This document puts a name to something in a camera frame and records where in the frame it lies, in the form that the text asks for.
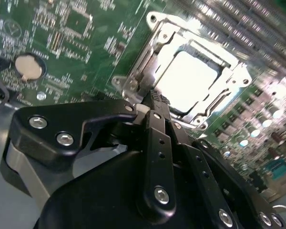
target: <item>screw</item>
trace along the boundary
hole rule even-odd
[[[204,148],[208,148],[208,145],[207,145],[204,141],[200,141],[200,143],[202,144],[202,146],[203,146]]]
[[[131,106],[125,106],[125,109],[126,109],[127,111],[133,111],[133,108],[132,108]]]
[[[177,127],[177,129],[181,129],[181,125],[179,123],[174,123],[174,125]]]
[[[229,228],[233,226],[233,221],[231,217],[228,215],[228,213],[225,210],[220,209],[218,212],[220,220]]]
[[[167,204],[168,201],[170,200],[167,192],[161,188],[161,187],[156,187],[154,190],[154,197],[161,203],[161,204]]]
[[[276,217],[274,214],[271,215],[273,221],[280,227],[283,226],[282,222],[278,219],[278,217]]]
[[[47,98],[47,95],[45,92],[37,92],[37,96],[36,98],[39,100],[39,101],[42,101],[42,100],[45,100]]]
[[[48,122],[44,118],[38,116],[30,118],[29,123],[32,127],[36,129],[43,129],[48,125]]]
[[[263,212],[261,212],[261,213],[259,213],[259,217],[266,225],[271,226],[271,221],[267,215],[265,215]]]
[[[153,115],[154,115],[157,119],[161,119],[161,116],[158,115],[157,113],[154,113]]]
[[[57,135],[56,140],[59,144],[62,144],[63,146],[70,146],[74,142],[73,137],[67,133],[61,133]]]

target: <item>cable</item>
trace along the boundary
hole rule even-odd
[[[2,107],[4,107],[4,105],[8,102],[8,100],[10,99],[10,93],[8,91],[8,89],[4,86],[3,82],[0,80],[0,89],[3,91],[4,93],[4,99],[1,101],[0,103],[0,109]]]

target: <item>motherboard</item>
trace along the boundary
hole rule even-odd
[[[174,29],[182,22],[174,31],[181,38],[194,37],[179,40],[157,82],[169,89],[172,117],[191,138],[220,149],[265,197],[280,196],[286,191],[286,5],[279,1],[0,0],[0,57],[11,63],[0,79],[27,106],[126,99],[120,80],[142,63],[157,29],[151,24],[159,26],[155,15]],[[176,39],[162,34],[157,42],[162,49]],[[160,58],[158,49],[146,66]],[[210,99],[211,85],[226,72],[239,76],[238,68],[246,72],[241,85],[220,84],[221,97],[207,104],[204,119],[188,119]],[[139,78],[129,84],[132,94],[142,89]],[[200,90],[207,96],[197,99]]]

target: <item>cpu socket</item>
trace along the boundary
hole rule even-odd
[[[174,120],[206,129],[212,112],[251,83],[246,65],[177,16],[152,11],[146,21],[148,42],[128,76],[112,84],[133,104],[155,89],[170,101]]]

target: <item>electrolytic capacitor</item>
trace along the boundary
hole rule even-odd
[[[231,151],[227,146],[221,148],[221,152],[224,156],[228,157],[231,155]]]
[[[273,140],[275,140],[276,143],[278,143],[279,146],[284,143],[284,140],[280,137],[280,135],[277,132],[273,132],[271,134],[271,137]]]
[[[272,148],[272,147],[270,147],[270,148],[268,148],[268,153],[269,153],[269,155],[272,157],[272,159],[274,159],[274,160],[278,160],[279,158],[280,158],[280,155],[277,153],[277,151],[274,149],[274,148]]]
[[[277,107],[275,106],[271,106],[268,111],[271,113],[272,117],[273,118],[280,118],[282,117],[284,111],[283,110],[280,110],[278,109]]]
[[[262,124],[262,127],[267,128],[272,124],[272,121],[264,116],[258,117],[259,122]]]
[[[239,145],[242,146],[242,147],[245,147],[245,146],[248,145],[248,143],[249,143],[248,140],[245,139],[244,136],[238,136],[238,137],[236,138],[236,140],[237,140],[237,142],[239,143]]]
[[[249,127],[247,128],[247,130],[249,131],[251,137],[257,137],[257,136],[259,136],[259,134],[261,133],[260,130],[256,129],[256,128],[255,128],[254,126],[252,126],[252,125],[249,126]]]

